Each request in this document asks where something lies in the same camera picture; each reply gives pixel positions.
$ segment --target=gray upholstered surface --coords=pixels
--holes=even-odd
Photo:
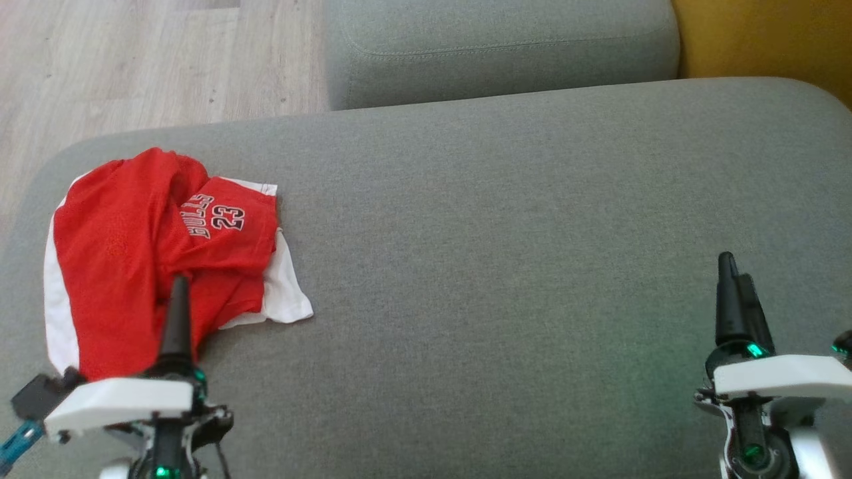
[[[204,353],[237,412],[235,477],[715,479],[722,423],[691,398],[717,253],[754,275],[780,350],[826,353],[852,327],[852,114],[789,80],[633,84],[71,147],[0,265],[0,397],[48,366],[52,208],[74,176],[151,145],[278,182],[314,301],[310,321]],[[821,423],[849,451],[849,409]],[[17,477],[90,477],[121,451],[41,445]]]
[[[674,78],[670,0],[329,0],[334,109]]]

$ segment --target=gray cushion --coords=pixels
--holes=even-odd
[[[334,109],[674,78],[670,0],[329,0]]]
[[[234,477],[712,478],[692,405],[716,256],[754,275],[782,352],[852,327],[852,114],[771,78],[571,89],[142,131],[43,169],[0,271],[0,397],[48,368],[41,261],[70,181],[152,145],[280,184],[316,316],[216,334]],[[0,430],[15,421],[0,408]],[[820,417],[852,476],[849,407]],[[107,439],[16,477],[89,477]],[[207,465],[216,469],[209,453]]]

